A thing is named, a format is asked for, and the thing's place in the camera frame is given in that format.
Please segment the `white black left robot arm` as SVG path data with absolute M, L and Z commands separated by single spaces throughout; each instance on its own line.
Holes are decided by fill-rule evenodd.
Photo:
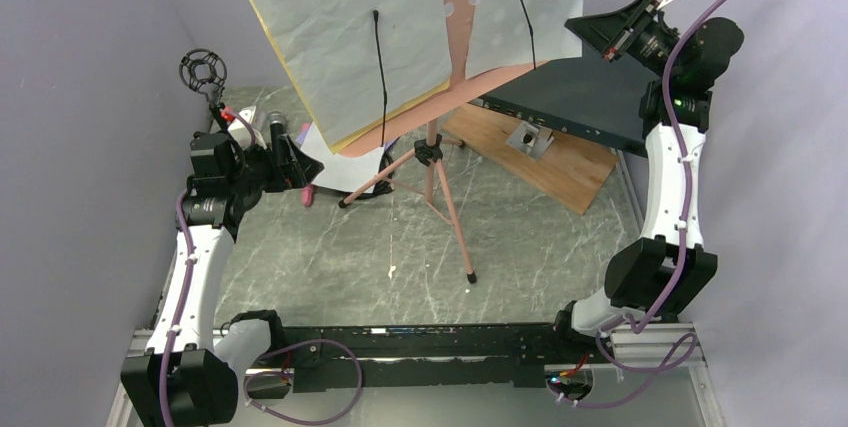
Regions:
M 145 426 L 228 423 L 254 362 L 272 367 L 285 358 L 288 341 L 273 310 L 237 315 L 216 341 L 218 294 L 245 213 L 263 194 L 303 188 L 324 169 L 278 128 L 269 146 L 241 145 L 225 132 L 196 134 L 190 160 L 193 173 L 176 201 L 165 303 L 143 353 L 127 357 L 120 373 Z

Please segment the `pink tripod music stand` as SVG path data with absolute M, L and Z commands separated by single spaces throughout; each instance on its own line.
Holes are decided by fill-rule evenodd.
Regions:
M 444 155 L 441 149 L 442 144 L 449 144 L 451 146 L 457 146 L 460 149 L 463 149 L 466 147 L 466 143 L 462 140 L 444 138 L 438 132 L 438 121 L 436 119 L 429 121 L 426 126 L 427 131 L 425 138 L 415 141 L 411 150 L 401 156 L 398 160 L 391 163 L 385 169 L 379 171 L 377 175 L 375 175 L 371 180 L 366 182 L 359 189 L 355 190 L 347 197 L 341 199 L 338 203 L 338 206 L 341 209 L 349 207 L 355 200 L 357 200 L 364 194 L 365 190 L 368 187 L 375 186 L 379 181 L 391 182 L 390 175 L 394 173 L 400 166 L 404 165 L 412 158 L 415 158 L 419 163 L 421 163 L 427 168 L 427 173 L 425 176 L 425 190 L 419 192 L 418 190 L 415 190 L 411 187 L 407 187 L 407 189 L 415 193 L 419 193 L 425 199 L 425 203 L 432 210 L 434 210 L 448 225 L 454 228 L 457 237 L 457 242 L 460 247 L 461 254 L 463 256 L 463 261 L 465 263 L 467 281 L 469 284 L 475 284 L 477 282 L 477 276 L 474 271 L 474 268 L 471 265 L 466 241 L 460 226 L 459 214 L 456 210 L 455 203 L 450 192 L 449 181 L 446 173 L 445 163 L 443 160 Z M 448 207 L 448 213 L 450 214 L 449 218 L 445 217 L 442 212 L 433 205 L 435 178 L 438 178 L 440 181 L 443 196 Z

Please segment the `black silver handheld microphone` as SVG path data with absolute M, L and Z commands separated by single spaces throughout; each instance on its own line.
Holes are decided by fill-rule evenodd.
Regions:
M 269 138 L 271 140 L 276 139 L 280 135 L 287 134 L 287 125 L 288 120 L 286 116 L 279 111 L 269 112 L 267 115 L 267 124 L 269 131 Z

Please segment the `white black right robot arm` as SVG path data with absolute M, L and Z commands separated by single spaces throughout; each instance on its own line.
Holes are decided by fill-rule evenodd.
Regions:
M 660 6 L 635 0 L 564 24 L 604 60 L 629 55 L 658 76 L 639 107 L 649 166 L 646 217 L 638 239 L 610 259 L 603 286 L 559 312 L 550 339 L 564 362 L 578 360 L 589 349 L 589 337 L 615 321 L 643 327 L 681 313 L 718 270 L 699 225 L 698 175 L 712 89 L 742 47 L 744 33 L 730 19 L 711 17 L 681 34 L 667 25 Z

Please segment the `pink small microphone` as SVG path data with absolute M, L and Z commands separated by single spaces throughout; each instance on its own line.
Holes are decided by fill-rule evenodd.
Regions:
M 298 134 L 298 137 L 296 139 L 299 144 L 302 144 L 304 142 L 310 127 L 311 123 L 304 123 L 301 126 L 300 133 Z M 305 207 L 311 207 L 313 205 L 315 191 L 316 187 L 313 184 L 308 184 L 301 190 L 301 203 Z

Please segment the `black tripod mic stand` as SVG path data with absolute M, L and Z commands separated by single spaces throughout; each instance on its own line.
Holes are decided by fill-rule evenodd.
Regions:
M 184 86 L 204 97 L 213 123 L 226 130 L 229 122 L 223 114 L 222 96 L 228 71 L 223 59 L 208 49 L 190 50 L 180 60 L 179 77 Z

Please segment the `blue sheet music page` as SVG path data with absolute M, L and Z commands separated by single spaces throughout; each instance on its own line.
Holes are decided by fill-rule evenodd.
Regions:
M 308 134 L 308 132 L 309 132 L 309 128 L 310 128 L 310 127 L 311 127 L 311 125 L 310 125 L 310 124 L 307 124 L 307 125 L 306 125 L 306 128 L 305 128 L 305 129 L 303 129 L 303 130 L 302 130 L 302 131 L 298 134 L 298 136 L 296 137 L 296 142 L 297 142 L 299 145 L 302 145 L 302 144 L 303 144 L 303 142 L 305 141 L 305 139 L 306 139 L 306 137 L 307 137 L 307 134 Z M 392 147 L 392 146 L 393 146 L 393 145 L 394 145 L 397 141 L 398 141 L 398 139 L 397 139 L 397 138 L 395 138 L 395 139 L 392 139 L 391 141 L 386 142 L 386 143 L 384 144 L 384 148 L 385 148 L 385 149 L 389 149 L 389 148 L 391 148 L 391 147 Z

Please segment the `white paper sheet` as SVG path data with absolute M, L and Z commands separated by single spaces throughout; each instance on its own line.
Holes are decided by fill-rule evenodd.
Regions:
M 472 4 L 468 77 L 582 55 L 582 41 L 565 22 L 583 15 L 584 0 L 472 0 Z
M 313 124 L 301 128 L 297 141 L 304 154 L 324 166 L 312 181 L 316 187 L 352 193 L 381 170 L 384 147 L 375 148 L 359 157 L 333 154 Z

